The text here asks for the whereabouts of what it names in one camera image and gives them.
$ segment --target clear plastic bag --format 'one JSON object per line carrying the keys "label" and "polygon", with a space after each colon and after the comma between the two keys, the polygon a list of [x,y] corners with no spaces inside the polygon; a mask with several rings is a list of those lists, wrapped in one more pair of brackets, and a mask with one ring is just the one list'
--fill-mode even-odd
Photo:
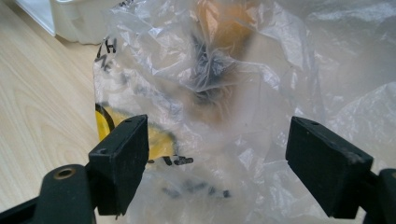
{"label": "clear plastic bag", "polygon": [[[313,119],[396,166],[391,1],[125,1],[95,60],[101,138],[148,114],[129,223],[344,223],[285,161]],[[355,221],[360,223],[361,216]]]}

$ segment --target light wood surface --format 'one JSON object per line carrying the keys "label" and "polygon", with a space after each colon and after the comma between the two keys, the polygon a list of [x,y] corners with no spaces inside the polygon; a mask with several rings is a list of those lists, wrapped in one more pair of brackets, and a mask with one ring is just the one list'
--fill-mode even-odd
{"label": "light wood surface", "polygon": [[98,143],[97,50],[51,36],[13,1],[0,0],[0,212],[37,196],[52,169],[88,162]]}

